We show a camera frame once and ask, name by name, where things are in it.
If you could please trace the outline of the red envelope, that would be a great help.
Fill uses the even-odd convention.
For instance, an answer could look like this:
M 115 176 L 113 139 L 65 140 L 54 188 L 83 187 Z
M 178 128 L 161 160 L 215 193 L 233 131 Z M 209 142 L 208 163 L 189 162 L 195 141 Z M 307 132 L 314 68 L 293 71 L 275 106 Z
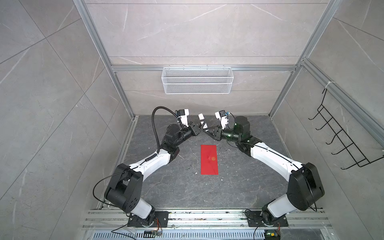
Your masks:
M 218 155 L 216 145 L 201 145 L 201 174 L 218 175 Z

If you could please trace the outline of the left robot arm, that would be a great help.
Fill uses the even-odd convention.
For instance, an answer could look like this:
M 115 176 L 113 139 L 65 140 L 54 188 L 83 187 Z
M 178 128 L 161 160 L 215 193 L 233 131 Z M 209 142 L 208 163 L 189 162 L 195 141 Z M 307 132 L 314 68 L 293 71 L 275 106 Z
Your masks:
M 179 145 L 199 135 L 201 127 L 193 122 L 183 127 L 169 125 L 159 149 L 152 155 L 129 166 L 120 164 L 116 167 L 104 193 L 105 199 L 125 213 L 138 217 L 143 226 L 151 226 L 156 209 L 141 198 L 143 182 L 159 168 L 172 162 L 180 152 Z

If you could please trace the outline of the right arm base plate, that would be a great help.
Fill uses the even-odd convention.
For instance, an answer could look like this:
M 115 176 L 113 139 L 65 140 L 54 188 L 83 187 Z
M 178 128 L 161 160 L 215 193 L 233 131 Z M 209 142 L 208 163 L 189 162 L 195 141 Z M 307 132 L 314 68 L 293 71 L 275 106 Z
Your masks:
M 276 218 L 267 212 L 245 210 L 244 214 L 249 227 L 288 227 L 288 221 L 285 215 Z

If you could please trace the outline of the white glue stick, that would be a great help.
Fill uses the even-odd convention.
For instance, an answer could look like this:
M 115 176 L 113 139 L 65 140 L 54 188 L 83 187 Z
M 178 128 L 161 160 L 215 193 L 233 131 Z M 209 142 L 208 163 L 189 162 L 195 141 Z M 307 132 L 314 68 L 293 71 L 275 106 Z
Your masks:
M 206 123 L 206 119 L 205 119 L 204 115 L 203 114 L 199 114 L 198 117 L 199 117 L 199 120 L 200 120 L 200 123 L 201 123 L 201 125 L 199 127 L 200 130 L 207 130 L 208 129 L 208 125 Z

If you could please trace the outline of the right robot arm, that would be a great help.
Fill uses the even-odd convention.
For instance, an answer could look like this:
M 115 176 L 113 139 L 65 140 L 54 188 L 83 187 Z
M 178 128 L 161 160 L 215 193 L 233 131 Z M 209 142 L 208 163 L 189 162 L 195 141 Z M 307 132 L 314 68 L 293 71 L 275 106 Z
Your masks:
M 294 161 L 252 136 L 250 122 L 244 116 L 235 117 L 231 128 L 228 127 L 227 117 L 221 117 L 220 121 L 214 127 L 203 125 L 204 132 L 216 141 L 235 143 L 242 153 L 266 164 L 288 182 L 284 195 L 263 206 L 263 224 L 272 226 L 281 217 L 296 210 L 317 210 L 316 202 L 325 195 L 325 190 L 315 165 Z

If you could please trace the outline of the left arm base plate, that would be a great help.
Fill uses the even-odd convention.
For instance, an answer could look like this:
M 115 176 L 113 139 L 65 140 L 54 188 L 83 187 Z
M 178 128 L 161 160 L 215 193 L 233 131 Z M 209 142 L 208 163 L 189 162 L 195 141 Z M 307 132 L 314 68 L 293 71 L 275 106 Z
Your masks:
M 151 212 L 147 218 L 142 219 L 137 215 L 130 214 L 128 227 L 167 227 L 169 221 L 169 212 L 167 211 L 155 211 Z

